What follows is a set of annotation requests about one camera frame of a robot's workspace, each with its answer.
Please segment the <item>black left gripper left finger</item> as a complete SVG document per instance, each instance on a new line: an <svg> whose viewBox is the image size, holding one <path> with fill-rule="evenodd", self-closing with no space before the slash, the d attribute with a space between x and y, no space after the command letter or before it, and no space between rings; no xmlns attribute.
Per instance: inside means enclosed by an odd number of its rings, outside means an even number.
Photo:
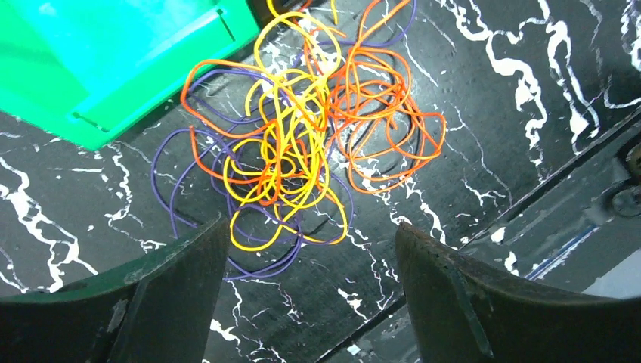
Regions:
<svg viewBox="0 0 641 363"><path fill-rule="evenodd" d="M226 219L62 287L1 300L3 362L199 362L230 244Z"/></svg>

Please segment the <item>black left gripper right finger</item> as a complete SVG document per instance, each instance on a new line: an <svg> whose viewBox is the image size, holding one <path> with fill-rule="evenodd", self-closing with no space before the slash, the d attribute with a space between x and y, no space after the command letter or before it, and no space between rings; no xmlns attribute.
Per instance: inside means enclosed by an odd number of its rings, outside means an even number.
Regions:
<svg viewBox="0 0 641 363"><path fill-rule="evenodd" d="M535 283L407 223L398 273L424 362L638 362L640 300Z"/></svg>

